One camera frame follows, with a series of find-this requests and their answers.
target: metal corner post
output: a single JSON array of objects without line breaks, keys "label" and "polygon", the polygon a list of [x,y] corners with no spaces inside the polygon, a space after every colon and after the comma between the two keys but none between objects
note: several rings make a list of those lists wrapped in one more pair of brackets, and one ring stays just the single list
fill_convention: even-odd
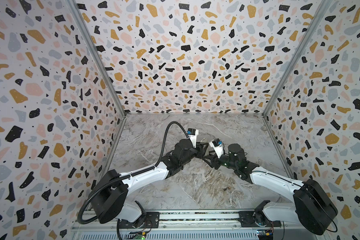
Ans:
[{"label": "metal corner post", "polygon": [[110,167],[110,163],[112,161],[112,158],[113,158],[113,155],[115,154],[115,151],[116,151],[116,148],[117,148],[117,145],[119,144],[119,140],[120,140],[120,137],[121,137],[121,133],[123,132],[123,129],[124,129],[124,125],[125,125],[125,122],[127,121],[127,118],[123,118],[121,120],[121,123],[118,125],[119,127],[119,130],[117,131],[116,133],[116,136],[115,136],[115,140],[113,141],[113,145],[111,147],[111,150],[109,152],[109,155],[107,156],[107,161],[104,165],[104,169],[102,171],[102,173],[100,174],[100,177],[99,179],[101,179],[104,174],[106,174],[106,172],[108,172],[109,170],[109,167]]},{"label": "metal corner post", "polygon": [[281,151],[279,144],[276,142],[276,138],[272,134],[272,130],[271,130],[271,126],[269,125],[269,122],[265,118],[263,118],[263,122],[268,131],[269,136],[271,137],[273,145],[275,146],[275,149],[277,151],[277,154],[280,158],[281,163],[283,164],[283,167],[284,167],[285,172],[287,173],[287,176],[289,178],[293,179],[293,174],[292,174],[291,168],[289,167],[289,164],[287,163],[285,157],[283,156],[283,152]]},{"label": "metal corner post", "polygon": [[277,96],[279,95],[280,91],[283,89],[284,84],[287,82],[289,75],[293,71],[295,65],[297,64],[298,60],[300,59],[301,55],[303,54],[305,48],[307,47],[312,35],[315,33],[317,27],[319,26],[321,20],[323,19],[327,9],[331,4],[331,0],[322,0],[320,5],[317,7],[313,20],[308,26],[306,34],[303,36],[298,49],[296,50],[295,54],[292,56],[291,61],[289,62],[286,70],[284,71],[283,75],[279,83],[276,86],[276,89],[273,91],[273,94],[268,101],[267,106],[264,109],[263,116],[267,116],[269,111],[272,108],[273,103],[276,101]]},{"label": "metal corner post", "polygon": [[81,32],[82,37],[88,47],[88,50],[94,59],[94,62],[99,67],[101,77],[104,79],[104,82],[105,82],[107,88],[109,89],[109,94],[111,95],[113,101],[115,102],[117,110],[119,111],[121,118],[124,119],[125,111],[119,101],[119,98],[117,97],[117,94],[115,92],[115,89],[113,88],[112,83],[110,82],[109,76],[105,70],[103,62],[101,61],[100,56],[97,54],[96,46],[92,42],[91,35],[89,34],[86,24],[84,23],[84,20],[81,17],[79,8],[77,7],[77,3],[75,0],[66,0],[66,3],[68,5],[70,12],[72,13],[74,21],[77,24],[77,28]]}]

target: marble floor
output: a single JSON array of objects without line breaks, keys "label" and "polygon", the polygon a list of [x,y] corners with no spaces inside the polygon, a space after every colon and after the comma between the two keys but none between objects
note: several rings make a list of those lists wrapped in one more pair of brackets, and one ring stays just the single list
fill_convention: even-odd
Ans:
[{"label": "marble floor", "polygon": [[[184,129],[199,130],[197,141],[219,138],[227,150],[238,143],[248,153],[247,159],[277,174],[287,176],[272,140],[260,116],[250,115],[127,115],[121,138],[109,169],[132,171],[154,164],[160,155],[165,128],[178,121]],[[183,138],[172,125],[165,152]],[[200,159],[193,159],[178,174],[149,184],[130,194],[145,209],[251,209],[263,200],[284,200],[262,186],[240,180],[232,169],[211,169]]]}]

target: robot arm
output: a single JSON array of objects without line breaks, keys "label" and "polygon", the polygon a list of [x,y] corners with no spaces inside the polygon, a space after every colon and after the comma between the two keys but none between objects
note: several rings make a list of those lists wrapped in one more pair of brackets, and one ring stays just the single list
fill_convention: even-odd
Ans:
[{"label": "robot arm", "polygon": [[[155,165],[121,174],[115,170],[107,172],[87,200],[91,202],[99,222],[106,223],[118,218],[131,222],[136,228],[142,225],[146,212],[139,202],[127,201],[126,197],[141,187],[177,174],[194,157],[202,159],[216,170],[220,166],[231,168],[241,180],[271,189],[292,202],[282,204],[264,201],[259,205],[260,208],[256,208],[258,212],[254,217],[257,219],[301,223],[309,231],[322,235],[337,215],[336,207],[316,181],[310,179],[302,182],[275,174],[247,161],[246,153],[239,144],[229,145],[228,153],[225,153],[219,139],[209,144],[196,142],[197,135],[197,129],[188,129],[188,138],[181,139],[174,150],[161,157]],[[214,151],[206,155],[208,145]],[[96,219],[82,219],[82,213],[89,203],[87,201],[77,217],[80,224]]]}]

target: wire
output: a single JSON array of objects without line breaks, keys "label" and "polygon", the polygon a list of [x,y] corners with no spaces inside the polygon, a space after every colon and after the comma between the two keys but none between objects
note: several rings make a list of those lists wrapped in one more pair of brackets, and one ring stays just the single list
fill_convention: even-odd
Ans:
[{"label": "wire", "polygon": [[170,127],[172,124],[178,125],[178,126],[182,129],[182,131],[184,132],[185,136],[186,136],[187,138],[189,138],[187,132],[184,130],[183,126],[182,126],[180,123],[178,123],[178,122],[176,122],[176,121],[170,122],[170,123],[168,124],[167,128],[165,129],[164,138],[163,138],[163,145],[161,146],[160,156],[159,156],[159,158],[158,158],[158,160],[157,160],[157,162],[156,162],[156,164],[155,164],[155,167],[158,166],[158,164],[161,162],[161,158],[163,157],[164,147],[165,147],[165,140],[167,139],[167,134],[168,134],[169,127]]},{"label": "wire", "polygon": [[117,231],[117,237],[119,238],[119,240],[122,240],[120,236],[119,228],[120,228],[120,219],[117,220],[116,231]]},{"label": "wire", "polygon": [[268,232],[269,230],[271,230],[272,229],[272,233],[273,233],[273,230],[274,230],[274,228],[273,228],[273,222],[272,222],[272,227],[270,227],[268,230],[266,230],[265,232]]},{"label": "wire", "polygon": [[145,234],[147,234],[147,233],[149,233],[151,230],[152,230],[152,221],[151,220],[149,220],[148,218],[147,218],[147,220],[149,221],[149,222],[151,222],[151,228],[149,229],[149,231],[148,232],[146,232]]},{"label": "wire", "polygon": [[252,172],[262,172],[262,173],[265,173],[265,174],[269,174],[269,175],[278,177],[278,178],[280,178],[280,179],[282,179],[282,180],[284,180],[284,181],[287,181],[287,182],[289,182],[289,183],[292,183],[292,184],[294,184],[294,185],[296,185],[296,186],[302,187],[302,186],[300,186],[300,185],[298,185],[298,184],[296,184],[296,183],[293,183],[293,182],[291,182],[291,181],[289,181],[289,180],[287,180],[287,179],[285,179],[285,178],[279,177],[279,176],[274,175],[274,174],[269,173],[269,172],[263,172],[263,171],[252,171]]},{"label": "wire", "polygon": [[307,193],[309,193],[313,199],[315,199],[315,201],[317,202],[317,204],[321,207],[321,209],[323,210],[323,212],[325,213],[325,215],[327,215],[327,217],[332,221],[332,223],[335,225],[335,228],[336,230],[335,231],[332,231],[332,230],[329,230],[329,229],[326,229],[327,231],[330,231],[330,232],[337,232],[337,225],[336,223],[332,220],[332,218],[327,214],[327,212],[323,209],[323,207],[321,206],[321,204],[319,203],[319,201],[314,197],[314,195],[312,195],[310,192],[307,191]]},{"label": "wire", "polygon": [[285,225],[284,225],[284,221],[283,221],[283,237],[281,238],[281,240],[284,239],[284,234],[285,234]]},{"label": "wire", "polygon": [[142,233],[142,232],[144,232],[144,230],[145,230],[145,228],[147,227],[147,221],[146,220],[144,220],[144,223],[145,223],[145,225],[144,225],[144,228],[143,228],[143,230],[141,230],[141,231],[137,231],[137,232],[130,232],[129,234],[139,234],[139,233]]},{"label": "wire", "polygon": [[154,166],[151,166],[151,167],[148,167],[146,169],[143,169],[143,170],[140,170],[140,171],[137,171],[137,172],[134,172],[132,174],[128,174],[128,175],[124,175],[122,177],[118,177],[116,179],[113,179],[109,182],[107,182],[106,184],[102,185],[101,187],[99,187],[99,189],[97,189],[96,191],[94,192],[91,192],[91,194],[89,195],[88,199],[84,201],[84,204],[81,206],[78,214],[77,214],[77,222],[80,223],[80,224],[87,224],[87,223],[90,223],[90,222],[93,222],[94,220],[97,219],[97,216],[95,217],[92,217],[90,219],[83,219],[83,213],[85,211],[85,209],[87,208],[87,206],[89,205],[89,203],[100,193],[102,192],[102,190],[114,185],[115,183],[117,182],[120,182],[122,180],[125,180],[125,179],[128,179],[130,177],[134,177],[136,175],[139,175],[139,174],[142,174],[144,172],[147,172],[149,170],[152,170],[154,169],[155,167]]}]

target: terrazzo wall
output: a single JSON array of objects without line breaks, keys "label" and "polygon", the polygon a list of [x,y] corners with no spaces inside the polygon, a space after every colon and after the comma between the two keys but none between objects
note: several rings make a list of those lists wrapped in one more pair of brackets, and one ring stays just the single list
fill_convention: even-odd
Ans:
[{"label": "terrazzo wall", "polygon": [[64,1],[0,1],[0,240],[68,238],[114,105]]},{"label": "terrazzo wall", "polygon": [[339,210],[331,238],[360,239],[360,1],[333,1],[266,118],[295,179]]},{"label": "terrazzo wall", "polygon": [[260,113],[320,0],[77,0],[126,112]]}]

